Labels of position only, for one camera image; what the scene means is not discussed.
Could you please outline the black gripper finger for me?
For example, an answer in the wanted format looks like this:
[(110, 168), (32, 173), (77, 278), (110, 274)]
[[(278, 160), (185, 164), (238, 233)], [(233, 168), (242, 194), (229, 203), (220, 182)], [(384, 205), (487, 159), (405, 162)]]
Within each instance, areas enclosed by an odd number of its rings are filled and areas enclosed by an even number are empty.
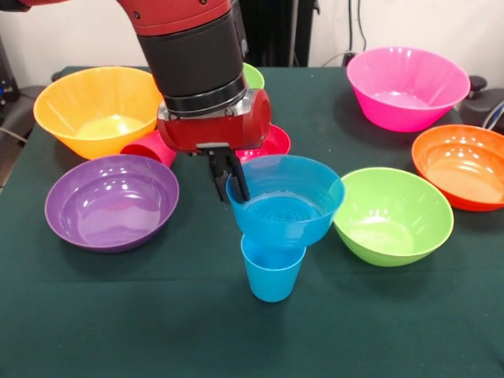
[(224, 149), (224, 157), (229, 168), (228, 178), (232, 197), (237, 202), (247, 202), (250, 200), (250, 192), (246, 184), (242, 163), (236, 156), (235, 151), (230, 148)]
[(229, 203), (226, 191), (228, 176), (232, 173), (230, 165), (230, 150), (208, 150), (209, 167), (212, 173), (213, 182), (220, 200)]

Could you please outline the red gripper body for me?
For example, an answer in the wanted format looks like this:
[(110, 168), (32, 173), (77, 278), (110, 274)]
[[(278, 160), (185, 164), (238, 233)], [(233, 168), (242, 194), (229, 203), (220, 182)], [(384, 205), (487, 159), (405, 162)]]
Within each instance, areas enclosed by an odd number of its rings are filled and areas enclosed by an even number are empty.
[(157, 129), (164, 143), (176, 152), (199, 153), (228, 147), (258, 148), (269, 135), (272, 110), (264, 89), (249, 89), (236, 104), (196, 117), (178, 117), (165, 104), (157, 112)]

